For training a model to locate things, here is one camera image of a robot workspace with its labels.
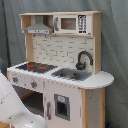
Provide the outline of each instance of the tile backsplash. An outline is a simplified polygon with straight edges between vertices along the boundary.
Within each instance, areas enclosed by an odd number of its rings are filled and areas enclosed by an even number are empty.
[[[94,55],[93,38],[36,34],[32,40],[34,61],[37,63],[74,68],[81,51]],[[82,55],[81,62],[86,62],[86,70],[93,70],[88,56]]]

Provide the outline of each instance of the microwave door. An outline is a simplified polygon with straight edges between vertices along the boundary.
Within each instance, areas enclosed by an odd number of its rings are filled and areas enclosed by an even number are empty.
[[[55,26],[56,33],[78,33],[77,15],[58,15],[55,19],[58,20]]]

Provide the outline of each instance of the black stovetop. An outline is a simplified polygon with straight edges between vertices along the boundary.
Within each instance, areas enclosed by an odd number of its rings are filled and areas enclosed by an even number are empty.
[[[50,71],[56,67],[57,66],[53,66],[53,65],[29,62],[27,64],[21,65],[21,66],[16,67],[16,68],[22,69],[22,70],[27,70],[30,72],[46,73],[47,71]]]

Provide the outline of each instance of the toy sink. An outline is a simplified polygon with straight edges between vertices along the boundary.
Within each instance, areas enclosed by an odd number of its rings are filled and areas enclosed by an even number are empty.
[[[83,81],[87,79],[89,76],[91,76],[92,73],[87,71],[82,71],[82,70],[62,68],[52,73],[51,75],[55,77],[64,78],[64,79]]]

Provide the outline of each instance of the knob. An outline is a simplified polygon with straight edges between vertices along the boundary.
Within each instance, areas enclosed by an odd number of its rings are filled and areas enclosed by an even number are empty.
[[[36,83],[35,81],[33,81],[33,82],[31,83],[31,85],[32,85],[32,88],[36,88],[37,83]]]
[[[14,83],[18,82],[18,78],[17,78],[17,77],[14,77],[14,78],[13,78],[13,82],[14,82]]]

